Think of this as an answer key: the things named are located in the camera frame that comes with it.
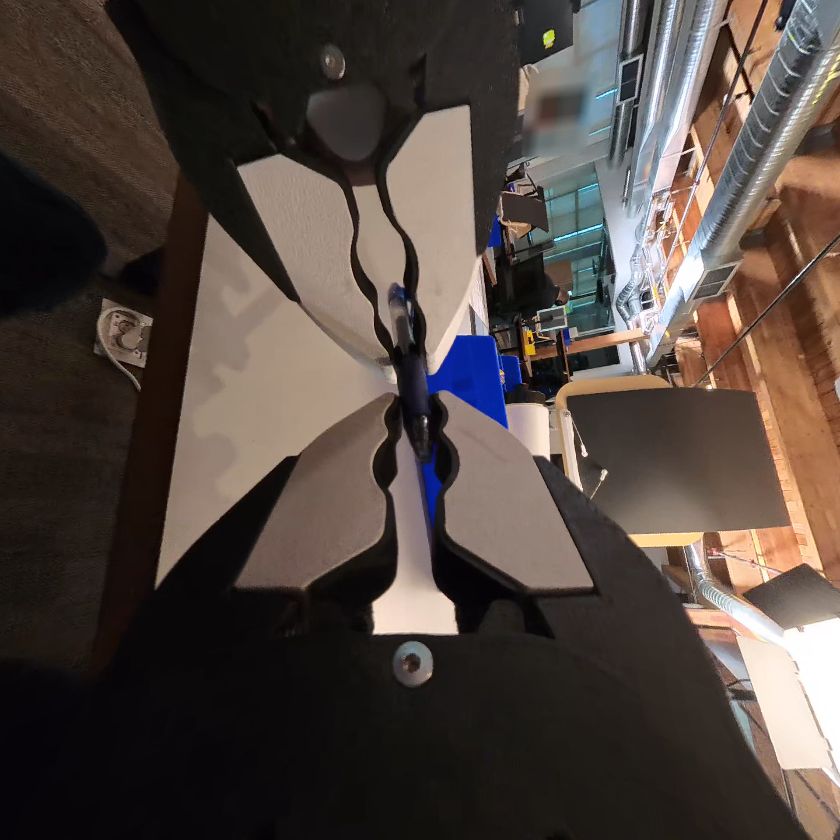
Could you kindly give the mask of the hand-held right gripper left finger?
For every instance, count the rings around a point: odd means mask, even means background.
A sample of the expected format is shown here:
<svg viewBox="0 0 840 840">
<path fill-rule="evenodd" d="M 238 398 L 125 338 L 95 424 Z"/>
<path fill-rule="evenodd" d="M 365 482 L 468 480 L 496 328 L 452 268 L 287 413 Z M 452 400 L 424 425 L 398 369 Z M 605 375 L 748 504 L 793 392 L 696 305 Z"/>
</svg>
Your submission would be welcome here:
<svg viewBox="0 0 840 840">
<path fill-rule="evenodd" d="M 286 476 L 276 468 L 254 486 L 236 506 L 234 590 L 370 612 L 396 577 L 402 430 L 399 399 L 386 392 L 316 437 Z"/>
</svg>

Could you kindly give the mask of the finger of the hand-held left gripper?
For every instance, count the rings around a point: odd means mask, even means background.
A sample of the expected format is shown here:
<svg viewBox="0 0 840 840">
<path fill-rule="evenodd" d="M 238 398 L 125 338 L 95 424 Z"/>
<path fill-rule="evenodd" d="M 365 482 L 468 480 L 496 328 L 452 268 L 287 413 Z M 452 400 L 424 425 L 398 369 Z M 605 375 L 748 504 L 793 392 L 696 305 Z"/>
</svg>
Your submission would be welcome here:
<svg viewBox="0 0 840 840">
<path fill-rule="evenodd" d="M 376 184 L 341 184 L 276 154 L 238 174 L 301 308 L 357 361 L 396 383 L 388 294 L 401 284 L 401 237 Z"/>
<path fill-rule="evenodd" d="M 375 288 L 408 291 L 408 270 L 430 375 L 458 336 L 480 262 L 472 156 L 470 106 L 461 104 L 425 113 L 385 168 L 394 233 L 375 234 Z"/>
</svg>

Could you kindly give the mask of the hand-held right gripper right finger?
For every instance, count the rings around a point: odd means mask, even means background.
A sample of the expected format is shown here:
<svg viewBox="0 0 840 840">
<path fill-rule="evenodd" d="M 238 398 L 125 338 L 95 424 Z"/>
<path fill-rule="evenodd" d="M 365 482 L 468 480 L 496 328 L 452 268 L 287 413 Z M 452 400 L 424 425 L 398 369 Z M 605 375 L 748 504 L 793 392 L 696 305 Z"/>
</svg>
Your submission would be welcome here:
<svg viewBox="0 0 840 840">
<path fill-rule="evenodd" d="M 432 564 L 457 627 L 496 602 L 537 622 L 541 599 L 593 595 L 595 582 L 527 447 L 452 392 L 433 395 L 437 423 Z"/>
</svg>

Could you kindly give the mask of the blue plastic bin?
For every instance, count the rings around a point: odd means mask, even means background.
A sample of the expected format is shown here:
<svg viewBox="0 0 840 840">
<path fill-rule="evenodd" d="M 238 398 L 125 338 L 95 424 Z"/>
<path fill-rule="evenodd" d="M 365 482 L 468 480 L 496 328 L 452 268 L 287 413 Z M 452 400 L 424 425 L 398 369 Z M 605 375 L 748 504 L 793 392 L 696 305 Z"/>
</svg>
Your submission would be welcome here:
<svg viewBox="0 0 840 840">
<path fill-rule="evenodd" d="M 451 392 L 508 429 L 502 373 L 494 338 L 459 335 L 438 371 L 427 376 L 427 389 L 430 394 Z"/>
</svg>

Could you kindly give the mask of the blue pen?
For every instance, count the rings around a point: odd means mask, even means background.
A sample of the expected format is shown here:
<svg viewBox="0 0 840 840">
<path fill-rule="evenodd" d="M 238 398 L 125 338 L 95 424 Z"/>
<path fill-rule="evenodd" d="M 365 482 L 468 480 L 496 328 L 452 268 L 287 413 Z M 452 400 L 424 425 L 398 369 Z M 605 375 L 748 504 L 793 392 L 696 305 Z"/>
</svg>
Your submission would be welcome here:
<svg viewBox="0 0 840 840">
<path fill-rule="evenodd" d="M 431 430 L 431 403 L 427 390 L 424 357 L 415 340 L 413 304 L 403 287 L 396 283 L 388 290 L 388 310 L 392 319 L 393 366 L 402 410 L 402 423 L 409 443 L 421 465 L 431 462 L 434 443 Z"/>
</svg>

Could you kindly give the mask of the white roll with black caps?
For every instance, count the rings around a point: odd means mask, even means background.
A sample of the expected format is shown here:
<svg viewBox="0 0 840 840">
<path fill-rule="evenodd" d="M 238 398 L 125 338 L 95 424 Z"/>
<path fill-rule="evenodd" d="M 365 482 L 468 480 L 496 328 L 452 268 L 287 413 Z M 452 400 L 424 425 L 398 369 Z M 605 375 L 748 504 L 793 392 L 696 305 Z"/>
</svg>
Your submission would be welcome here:
<svg viewBox="0 0 840 840">
<path fill-rule="evenodd" d="M 507 423 L 511 433 L 532 456 L 550 458 L 550 411 L 545 395 L 526 384 L 505 393 Z"/>
</svg>

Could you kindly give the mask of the black board with wooden edge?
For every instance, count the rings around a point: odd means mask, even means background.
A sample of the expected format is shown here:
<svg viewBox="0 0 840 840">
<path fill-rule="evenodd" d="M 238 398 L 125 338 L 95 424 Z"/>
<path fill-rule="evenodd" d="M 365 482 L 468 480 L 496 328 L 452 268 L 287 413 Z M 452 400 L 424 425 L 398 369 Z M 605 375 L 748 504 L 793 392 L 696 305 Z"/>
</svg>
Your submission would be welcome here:
<svg viewBox="0 0 840 840">
<path fill-rule="evenodd" d="M 641 547 L 791 523 L 758 399 L 652 375 L 572 382 L 602 423 L 594 504 Z"/>
</svg>

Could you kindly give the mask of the black freestanding panel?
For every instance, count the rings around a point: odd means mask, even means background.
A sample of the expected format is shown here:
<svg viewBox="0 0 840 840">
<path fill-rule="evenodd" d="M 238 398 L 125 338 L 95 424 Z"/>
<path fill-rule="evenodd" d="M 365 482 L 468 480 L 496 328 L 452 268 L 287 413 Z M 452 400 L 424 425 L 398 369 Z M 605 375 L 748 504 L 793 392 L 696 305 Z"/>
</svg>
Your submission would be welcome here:
<svg viewBox="0 0 840 840">
<path fill-rule="evenodd" d="M 518 47 L 520 65 L 536 65 L 574 43 L 574 16 L 580 9 L 576 1 L 521 1 Z"/>
</svg>

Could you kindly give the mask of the white floor outlet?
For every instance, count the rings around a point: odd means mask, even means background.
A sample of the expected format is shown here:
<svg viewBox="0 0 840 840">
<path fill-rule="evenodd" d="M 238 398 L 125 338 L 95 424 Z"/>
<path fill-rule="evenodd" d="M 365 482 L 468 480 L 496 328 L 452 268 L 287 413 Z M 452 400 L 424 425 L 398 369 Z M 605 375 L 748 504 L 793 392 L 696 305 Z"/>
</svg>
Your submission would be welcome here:
<svg viewBox="0 0 840 840">
<path fill-rule="evenodd" d="M 93 353 L 107 360 L 132 384 L 141 390 L 151 343 L 153 319 L 140 311 L 124 307 L 104 297 L 96 322 Z"/>
</svg>

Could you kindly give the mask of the person's dark clothing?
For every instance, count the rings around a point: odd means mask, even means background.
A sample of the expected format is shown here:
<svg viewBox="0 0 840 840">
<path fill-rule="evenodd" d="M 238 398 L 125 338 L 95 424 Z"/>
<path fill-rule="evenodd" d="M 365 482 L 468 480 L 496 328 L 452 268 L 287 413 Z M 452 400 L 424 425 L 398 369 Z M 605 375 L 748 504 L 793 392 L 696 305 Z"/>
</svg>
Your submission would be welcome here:
<svg viewBox="0 0 840 840">
<path fill-rule="evenodd" d="M 87 212 L 1 155 L 1 317 L 48 311 L 100 274 L 108 247 Z"/>
</svg>

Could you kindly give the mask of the studio light panel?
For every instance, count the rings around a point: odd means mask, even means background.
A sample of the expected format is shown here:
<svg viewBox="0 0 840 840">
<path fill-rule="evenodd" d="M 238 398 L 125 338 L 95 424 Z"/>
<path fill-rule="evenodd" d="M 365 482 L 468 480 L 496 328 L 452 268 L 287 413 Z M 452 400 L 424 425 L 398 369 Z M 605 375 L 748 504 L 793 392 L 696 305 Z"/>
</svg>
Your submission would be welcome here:
<svg viewBox="0 0 840 840">
<path fill-rule="evenodd" d="M 839 785 L 839 593 L 802 564 L 745 594 L 778 628 L 738 648 L 783 770 L 821 770 Z"/>
</svg>

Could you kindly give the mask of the silver spiral air duct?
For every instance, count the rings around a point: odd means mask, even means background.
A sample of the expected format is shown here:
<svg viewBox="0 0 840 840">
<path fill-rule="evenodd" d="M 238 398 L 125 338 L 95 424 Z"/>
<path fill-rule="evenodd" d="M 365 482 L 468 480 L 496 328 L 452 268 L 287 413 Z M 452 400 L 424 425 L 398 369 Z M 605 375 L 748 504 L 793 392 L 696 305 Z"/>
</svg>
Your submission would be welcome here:
<svg viewBox="0 0 840 840">
<path fill-rule="evenodd" d="M 665 113 L 676 93 L 685 86 L 681 74 L 698 38 L 719 27 L 725 2 L 650 2 L 647 33 L 637 49 L 642 58 L 641 87 L 633 105 L 626 141 L 640 149 L 666 120 Z"/>
<path fill-rule="evenodd" d="M 691 241 L 689 259 L 736 252 L 838 75 L 839 2 L 796 2 Z"/>
</svg>

